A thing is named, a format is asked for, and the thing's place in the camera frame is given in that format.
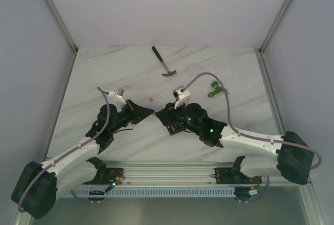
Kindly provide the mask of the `black fuse box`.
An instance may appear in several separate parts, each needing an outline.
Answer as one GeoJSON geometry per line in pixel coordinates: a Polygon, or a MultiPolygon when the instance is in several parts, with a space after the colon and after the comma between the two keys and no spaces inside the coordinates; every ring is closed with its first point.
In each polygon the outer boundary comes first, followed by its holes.
{"type": "Polygon", "coordinates": [[[184,127],[178,123],[173,123],[167,126],[167,130],[171,136],[184,131],[184,127]]]}

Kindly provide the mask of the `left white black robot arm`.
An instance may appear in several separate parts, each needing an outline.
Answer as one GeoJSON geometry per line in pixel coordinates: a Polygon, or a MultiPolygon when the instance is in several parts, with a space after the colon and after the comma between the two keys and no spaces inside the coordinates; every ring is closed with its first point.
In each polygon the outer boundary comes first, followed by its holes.
{"type": "Polygon", "coordinates": [[[99,159],[114,140],[114,134],[128,124],[136,125],[154,113],[126,100],[118,111],[113,104],[101,107],[97,120],[75,146],[62,154],[23,169],[11,194],[20,212],[35,219],[45,216],[60,197],[86,183],[102,184],[106,180],[106,164],[99,159]]]}

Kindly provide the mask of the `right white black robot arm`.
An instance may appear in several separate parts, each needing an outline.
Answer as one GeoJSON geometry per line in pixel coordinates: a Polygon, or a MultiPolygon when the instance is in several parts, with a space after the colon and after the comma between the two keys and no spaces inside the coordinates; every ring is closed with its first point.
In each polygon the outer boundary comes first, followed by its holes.
{"type": "Polygon", "coordinates": [[[236,183],[257,181],[262,176],[282,176],[298,185],[308,182],[314,153],[294,132],[283,136],[236,132],[229,124],[210,118],[197,103],[177,108],[168,103],[155,115],[171,136],[188,130],[209,147],[247,150],[250,154],[237,156],[230,169],[236,183]]]}

